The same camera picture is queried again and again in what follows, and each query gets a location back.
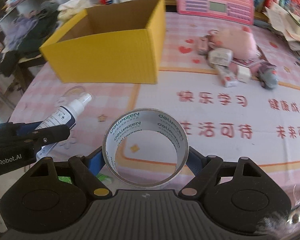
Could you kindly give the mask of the clear tape roll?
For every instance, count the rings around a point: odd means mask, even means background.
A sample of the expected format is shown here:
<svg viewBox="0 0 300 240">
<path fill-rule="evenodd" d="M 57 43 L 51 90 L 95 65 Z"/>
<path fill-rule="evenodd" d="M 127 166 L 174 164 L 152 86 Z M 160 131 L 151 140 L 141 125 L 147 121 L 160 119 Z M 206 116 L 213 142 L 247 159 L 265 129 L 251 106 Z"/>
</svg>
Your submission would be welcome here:
<svg viewBox="0 0 300 240">
<path fill-rule="evenodd" d="M 140 189 L 159 189 L 182 171 L 189 157 L 189 142 L 173 117 L 158 109 L 140 108 L 110 125 L 102 154 L 108 169 L 122 182 Z"/>
</svg>

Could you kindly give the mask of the white charger plug cube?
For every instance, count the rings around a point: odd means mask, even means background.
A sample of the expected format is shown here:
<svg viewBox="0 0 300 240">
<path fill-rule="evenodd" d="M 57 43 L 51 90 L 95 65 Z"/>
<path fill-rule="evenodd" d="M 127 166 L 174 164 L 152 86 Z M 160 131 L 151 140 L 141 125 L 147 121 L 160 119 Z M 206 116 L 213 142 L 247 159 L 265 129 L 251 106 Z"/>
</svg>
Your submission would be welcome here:
<svg viewBox="0 0 300 240">
<path fill-rule="evenodd" d="M 248 83 L 250 81 L 250 79 L 251 79 L 251 71 L 247 67 L 243 67 L 243 66 L 239 66 L 238 65 L 237 66 L 236 76 L 237 76 L 237 79 L 240 82 Z"/>
</svg>

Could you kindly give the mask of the grey toy car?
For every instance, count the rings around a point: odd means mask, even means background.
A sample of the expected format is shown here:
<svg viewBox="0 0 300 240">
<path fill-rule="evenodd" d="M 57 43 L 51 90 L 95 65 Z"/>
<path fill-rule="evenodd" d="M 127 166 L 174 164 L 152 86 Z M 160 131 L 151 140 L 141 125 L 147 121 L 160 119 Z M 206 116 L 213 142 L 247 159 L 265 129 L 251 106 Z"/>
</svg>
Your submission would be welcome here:
<svg viewBox="0 0 300 240">
<path fill-rule="evenodd" d="M 265 89 L 275 89 L 279 84 L 276 66 L 268 61 L 261 61 L 250 68 Z"/>
</svg>

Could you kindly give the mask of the white power adapter box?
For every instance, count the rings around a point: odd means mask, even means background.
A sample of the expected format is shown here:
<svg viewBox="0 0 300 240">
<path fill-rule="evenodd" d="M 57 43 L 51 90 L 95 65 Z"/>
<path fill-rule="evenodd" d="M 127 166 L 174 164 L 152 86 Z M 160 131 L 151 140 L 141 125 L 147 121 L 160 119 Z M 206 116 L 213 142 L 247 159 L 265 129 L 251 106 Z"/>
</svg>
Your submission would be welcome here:
<svg viewBox="0 0 300 240">
<path fill-rule="evenodd" d="M 233 59 L 230 49 L 216 48 L 208 53 L 208 62 L 213 65 L 228 66 Z"/>
</svg>

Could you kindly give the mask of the pink plush pig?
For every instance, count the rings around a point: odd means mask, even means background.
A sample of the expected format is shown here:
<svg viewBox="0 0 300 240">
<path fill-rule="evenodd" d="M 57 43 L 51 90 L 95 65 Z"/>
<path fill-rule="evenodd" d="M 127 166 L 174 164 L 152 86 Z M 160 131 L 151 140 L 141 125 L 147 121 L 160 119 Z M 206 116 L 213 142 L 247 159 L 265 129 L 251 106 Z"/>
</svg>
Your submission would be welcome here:
<svg viewBox="0 0 300 240">
<path fill-rule="evenodd" d="M 249 27 L 228 28 L 220 30 L 211 38 L 216 47 L 229 49 L 233 57 L 250 60 L 257 57 L 257 45 Z"/>
</svg>

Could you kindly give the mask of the white desk mat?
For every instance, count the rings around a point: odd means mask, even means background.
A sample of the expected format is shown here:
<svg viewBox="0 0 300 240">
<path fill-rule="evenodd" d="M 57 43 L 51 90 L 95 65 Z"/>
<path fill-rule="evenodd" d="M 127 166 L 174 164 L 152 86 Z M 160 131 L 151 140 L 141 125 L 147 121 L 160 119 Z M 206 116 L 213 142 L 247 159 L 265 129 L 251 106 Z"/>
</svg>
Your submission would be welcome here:
<svg viewBox="0 0 300 240">
<path fill-rule="evenodd" d="M 190 145 L 227 161 L 253 159 L 265 171 L 300 179 L 300 90 L 226 88 L 217 75 L 161 72 L 155 85 L 133 85 L 128 109 L 155 108 L 173 116 Z"/>
</svg>

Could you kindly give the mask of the pile of clothes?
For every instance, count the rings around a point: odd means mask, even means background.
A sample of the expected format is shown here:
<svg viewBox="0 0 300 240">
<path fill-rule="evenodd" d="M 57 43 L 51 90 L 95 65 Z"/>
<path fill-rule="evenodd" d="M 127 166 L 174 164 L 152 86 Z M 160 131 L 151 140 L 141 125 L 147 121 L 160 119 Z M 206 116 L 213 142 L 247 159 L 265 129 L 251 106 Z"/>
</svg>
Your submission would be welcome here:
<svg viewBox="0 0 300 240">
<path fill-rule="evenodd" d="M 40 10 L 22 14 L 10 24 L 5 37 L 7 52 L 0 60 L 1 74 L 10 77 L 20 59 L 40 54 L 39 48 L 57 28 L 58 14 L 58 4 L 47 1 Z"/>
</svg>

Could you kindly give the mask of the floral tissue box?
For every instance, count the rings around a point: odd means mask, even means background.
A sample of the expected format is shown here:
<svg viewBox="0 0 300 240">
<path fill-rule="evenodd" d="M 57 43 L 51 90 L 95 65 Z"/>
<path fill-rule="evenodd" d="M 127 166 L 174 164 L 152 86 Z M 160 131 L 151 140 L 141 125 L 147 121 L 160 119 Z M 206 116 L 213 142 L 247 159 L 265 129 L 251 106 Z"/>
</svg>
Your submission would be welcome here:
<svg viewBox="0 0 300 240">
<path fill-rule="evenodd" d="M 58 20 L 66 22 L 78 14 L 80 11 L 92 7 L 89 0 L 69 0 L 58 6 Z"/>
</svg>

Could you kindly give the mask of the yellow cardboard box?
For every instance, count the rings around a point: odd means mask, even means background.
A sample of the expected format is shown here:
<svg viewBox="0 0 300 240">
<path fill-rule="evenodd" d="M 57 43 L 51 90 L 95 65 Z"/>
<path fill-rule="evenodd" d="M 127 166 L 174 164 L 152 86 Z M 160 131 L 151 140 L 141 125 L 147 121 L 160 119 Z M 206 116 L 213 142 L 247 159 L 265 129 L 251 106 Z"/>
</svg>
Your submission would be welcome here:
<svg viewBox="0 0 300 240">
<path fill-rule="evenodd" d="M 40 52 L 63 83 L 156 84 L 166 34 L 165 0 L 80 11 Z"/>
</svg>

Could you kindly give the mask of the stack of papers and books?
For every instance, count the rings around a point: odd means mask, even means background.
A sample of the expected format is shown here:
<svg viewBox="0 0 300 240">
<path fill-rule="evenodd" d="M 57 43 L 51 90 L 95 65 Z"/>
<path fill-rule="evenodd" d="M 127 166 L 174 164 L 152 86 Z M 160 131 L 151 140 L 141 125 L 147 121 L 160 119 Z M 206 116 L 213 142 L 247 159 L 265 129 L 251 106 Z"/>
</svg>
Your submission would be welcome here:
<svg viewBox="0 0 300 240">
<path fill-rule="evenodd" d="M 266 7 L 265 14 L 271 27 L 283 35 L 290 49 L 300 59 L 300 16 L 294 11 L 286 11 L 276 3 L 270 8 Z"/>
</svg>

